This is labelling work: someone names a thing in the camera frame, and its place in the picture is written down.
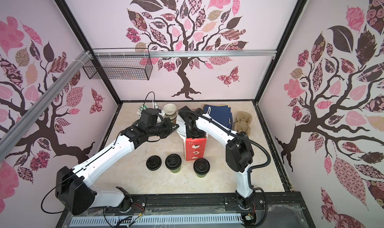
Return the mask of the red white paper takeout bag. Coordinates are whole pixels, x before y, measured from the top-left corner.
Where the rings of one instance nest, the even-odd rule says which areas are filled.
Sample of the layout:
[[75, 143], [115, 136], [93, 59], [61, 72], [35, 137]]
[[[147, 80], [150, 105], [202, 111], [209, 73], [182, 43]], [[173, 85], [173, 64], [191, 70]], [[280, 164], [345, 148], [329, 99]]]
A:
[[201, 130], [197, 130], [197, 133], [193, 133], [192, 129], [186, 126], [180, 115], [177, 115], [176, 124], [179, 125], [177, 133], [183, 140], [185, 160], [195, 161], [203, 158], [208, 134]]

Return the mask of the black plastic cup lid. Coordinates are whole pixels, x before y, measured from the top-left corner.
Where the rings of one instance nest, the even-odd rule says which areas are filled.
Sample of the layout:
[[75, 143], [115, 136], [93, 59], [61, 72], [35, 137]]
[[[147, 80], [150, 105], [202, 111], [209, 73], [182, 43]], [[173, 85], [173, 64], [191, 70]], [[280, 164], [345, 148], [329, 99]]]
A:
[[165, 164], [169, 170], [181, 168], [182, 158], [178, 154], [170, 154], [167, 156]]
[[211, 166], [208, 160], [200, 158], [195, 160], [193, 168], [196, 174], [203, 175], [209, 173]]

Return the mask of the green paper coffee cup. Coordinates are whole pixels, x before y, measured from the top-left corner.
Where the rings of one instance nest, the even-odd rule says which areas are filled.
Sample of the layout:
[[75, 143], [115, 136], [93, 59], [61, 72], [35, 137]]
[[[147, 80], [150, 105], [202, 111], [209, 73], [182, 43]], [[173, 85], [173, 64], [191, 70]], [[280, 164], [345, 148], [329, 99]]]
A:
[[174, 169], [174, 170], [170, 170], [170, 171], [171, 171], [172, 173], [176, 174], [176, 173], [178, 173], [180, 170], [181, 170], [181, 168]]
[[201, 175], [201, 174], [196, 174], [196, 175], [197, 175], [198, 178], [204, 178], [204, 177], [206, 177], [207, 174], [203, 174], [203, 175]]

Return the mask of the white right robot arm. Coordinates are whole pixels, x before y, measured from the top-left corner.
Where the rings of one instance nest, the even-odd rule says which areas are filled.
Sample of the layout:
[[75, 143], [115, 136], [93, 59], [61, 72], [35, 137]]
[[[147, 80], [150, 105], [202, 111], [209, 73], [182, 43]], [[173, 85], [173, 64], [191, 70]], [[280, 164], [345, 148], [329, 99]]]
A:
[[[236, 196], [240, 208], [249, 209], [256, 198], [256, 188], [251, 182], [251, 173], [255, 169], [267, 167], [271, 163], [269, 152], [260, 144], [249, 139], [245, 132], [233, 131], [215, 121], [202, 109], [190, 110], [187, 106], [178, 110], [181, 119], [178, 132], [185, 129], [186, 134], [191, 132], [205, 132], [225, 148], [226, 164], [236, 173]], [[255, 155], [253, 146], [260, 149], [266, 156], [262, 164], [252, 165]]]

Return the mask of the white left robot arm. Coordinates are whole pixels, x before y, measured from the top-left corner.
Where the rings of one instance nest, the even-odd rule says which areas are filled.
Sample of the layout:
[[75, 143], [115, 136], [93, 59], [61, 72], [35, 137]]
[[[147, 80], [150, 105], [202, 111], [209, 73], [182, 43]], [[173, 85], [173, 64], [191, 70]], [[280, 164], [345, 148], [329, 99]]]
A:
[[118, 160], [148, 142], [150, 137], [165, 139], [178, 128], [179, 125], [164, 118], [159, 109], [142, 111], [140, 118], [122, 130], [110, 145], [75, 167], [63, 167], [58, 171], [53, 188], [56, 198], [74, 216], [90, 208], [129, 211], [133, 200], [124, 188], [102, 191], [93, 186], [94, 182]]

